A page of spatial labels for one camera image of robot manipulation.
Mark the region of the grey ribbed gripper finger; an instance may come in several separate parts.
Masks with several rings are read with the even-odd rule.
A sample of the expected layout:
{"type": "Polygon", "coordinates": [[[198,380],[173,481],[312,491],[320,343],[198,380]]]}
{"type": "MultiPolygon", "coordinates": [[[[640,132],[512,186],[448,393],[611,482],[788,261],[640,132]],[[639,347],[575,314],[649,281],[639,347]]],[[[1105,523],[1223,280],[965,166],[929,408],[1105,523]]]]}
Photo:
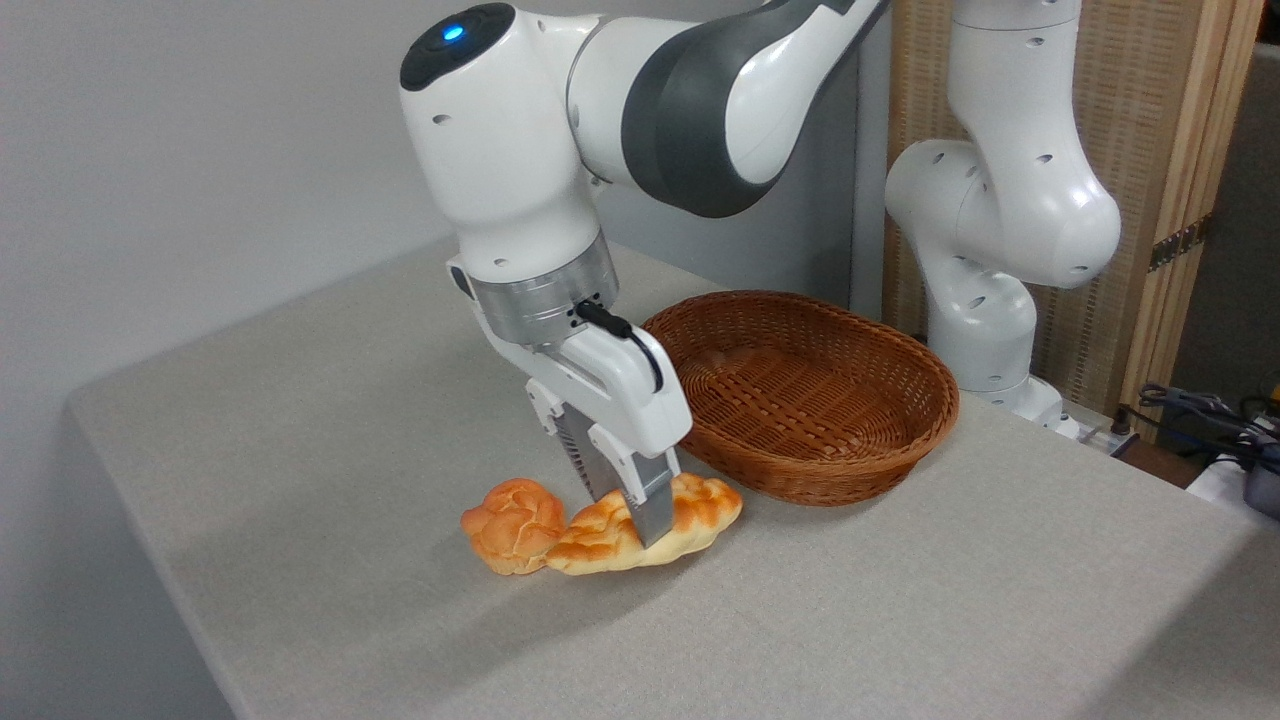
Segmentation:
{"type": "Polygon", "coordinates": [[[600,501],[618,489],[621,479],[617,470],[590,441],[589,430],[594,421],[536,379],[527,380],[525,392],[545,433],[559,441],[591,501],[600,501]]]}
{"type": "Polygon", "coordinates": [[[618,473],[618,489],[640,541],[646,547],[653,546],[672,529],[675,521],[672,480],[680,474],[675,448],[648,457],[599,424],[590,428],[589,437],[618,473]]]}

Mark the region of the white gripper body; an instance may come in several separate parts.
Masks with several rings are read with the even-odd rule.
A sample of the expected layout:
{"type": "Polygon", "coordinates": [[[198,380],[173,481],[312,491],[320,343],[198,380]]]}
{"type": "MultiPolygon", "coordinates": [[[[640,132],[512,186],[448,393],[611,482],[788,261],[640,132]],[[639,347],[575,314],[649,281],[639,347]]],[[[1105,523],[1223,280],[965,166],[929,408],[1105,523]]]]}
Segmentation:
{"type": "Polygon", "coordinates": [[[676,446],[692,416],[672,361],[660,343],[635,327],[631,340],[588,324],[535,352],[498,338],[480,306],[472,313],[486,340],[507,361],[604,427],[630,448],[655,457],[676,446]]]}

